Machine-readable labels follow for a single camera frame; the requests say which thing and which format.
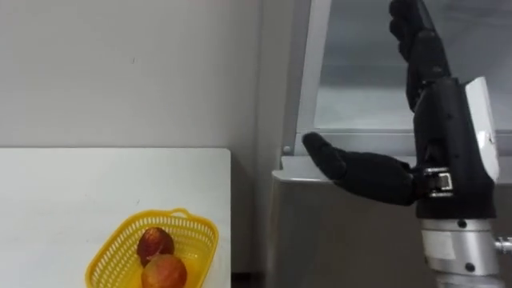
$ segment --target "white panel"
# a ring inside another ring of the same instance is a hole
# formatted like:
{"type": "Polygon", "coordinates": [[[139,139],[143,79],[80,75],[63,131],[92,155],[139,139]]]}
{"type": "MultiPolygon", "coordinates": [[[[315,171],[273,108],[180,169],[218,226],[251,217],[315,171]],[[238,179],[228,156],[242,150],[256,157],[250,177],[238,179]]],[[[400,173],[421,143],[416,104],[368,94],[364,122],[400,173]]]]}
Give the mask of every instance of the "white panel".
{"type": "Polygon", "coordinates": [[[176,207],[215,223],[204,287],[230,287],[227,150],[0,149],[0,199],[3,287],[84,287],[88,263],[126,218],[176,207]]]}

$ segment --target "yellow plastic basket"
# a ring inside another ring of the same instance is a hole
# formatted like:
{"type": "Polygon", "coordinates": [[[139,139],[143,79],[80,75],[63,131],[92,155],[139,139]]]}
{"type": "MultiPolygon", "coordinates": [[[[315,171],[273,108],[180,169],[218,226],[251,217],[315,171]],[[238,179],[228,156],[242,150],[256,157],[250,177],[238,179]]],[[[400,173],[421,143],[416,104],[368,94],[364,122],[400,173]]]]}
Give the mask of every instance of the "yellow plastic basket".
{"type": "Polygon", "coordinates": [[[136,248],[149,227],[160,227],[173,237],[174,255],[186,266],[186,288],[201,287],[215,255],[218,231],[212,221],[183,208],[143,211],[125,220],[87,267],[87,287],[140,288],[142,266],[136,248]]]}

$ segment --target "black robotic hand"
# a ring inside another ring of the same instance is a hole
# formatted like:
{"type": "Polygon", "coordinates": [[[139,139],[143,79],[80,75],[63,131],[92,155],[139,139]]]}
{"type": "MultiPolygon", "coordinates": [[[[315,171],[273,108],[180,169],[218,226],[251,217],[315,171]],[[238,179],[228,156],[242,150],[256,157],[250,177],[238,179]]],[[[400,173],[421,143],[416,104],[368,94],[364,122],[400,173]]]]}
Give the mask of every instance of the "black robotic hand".
{"type": "MultiPolygon", "coordinates": [[[[425,88],[450,76],[442,41],[422,0],[393,0],[390,31],[398,52],[408,63],[406,96],[414,112],[425,88]]],[[[408,206],[425,192],[416,169],[390,156],[347,152],[332,147],[322,136],[302,139],[316,166],[341,188],[379,202],[408,206]]]]}
{"type": "Polygon", "coordinates": [[[347,152],[316,133],[306,134],[302,143],[320,171],[352,194],[401,206],[417,199],[407,163],[381,154],[347,152]]]}

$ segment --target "stainless steel surface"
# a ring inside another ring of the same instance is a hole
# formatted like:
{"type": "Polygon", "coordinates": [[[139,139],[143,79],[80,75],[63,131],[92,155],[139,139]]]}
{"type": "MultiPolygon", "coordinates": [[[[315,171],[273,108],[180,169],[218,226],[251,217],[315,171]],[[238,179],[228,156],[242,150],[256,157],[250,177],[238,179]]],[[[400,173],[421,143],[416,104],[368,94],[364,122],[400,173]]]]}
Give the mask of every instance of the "stainless steel surface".
{"type": "Polygon", "coordinates": [[[505,288],[505,284],[493,277],[438,274],[438,288],[505,288]]]}
{"type": "Polygon", "coordinates": [[[282,135],[283,145],[290,147],[290,152],[286,152],[287,154],[293,154],[295,148],[304,54],[306,53],[308,26],[310,24],[310,7],[311,0],[294,0],[282,135]]]}
{"type": "Polygon", "coordinates": [[[460,219],[423,223],[423,245],[429,267],[449,274],[497,274],[494,237],[486,222],[460,219]]]}
{"type": "Polygon", "coordinates": [[[501,254],[512,254],[512,237],[498,237],[496,250],[501,254]]]}

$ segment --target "red apple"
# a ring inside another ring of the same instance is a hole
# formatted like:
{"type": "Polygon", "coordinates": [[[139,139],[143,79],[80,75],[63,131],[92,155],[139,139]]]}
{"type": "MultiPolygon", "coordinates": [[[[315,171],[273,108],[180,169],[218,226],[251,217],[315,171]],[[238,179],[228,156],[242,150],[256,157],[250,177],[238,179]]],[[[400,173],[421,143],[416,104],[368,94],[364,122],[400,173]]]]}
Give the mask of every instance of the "red apple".
{"type": "Polygon", "coordinates": [[[156,255],[173,253],[173,238],[162,228],[148,228],[138,240],[137,255],[141,259],[142,266],[146,266],[156,255]]]}
{"type": "Polygon", "coordinates": [[[142,288],[183,288],[186,268],[180,258],[157,255],[151,259],[141,275],[142,288]]]}

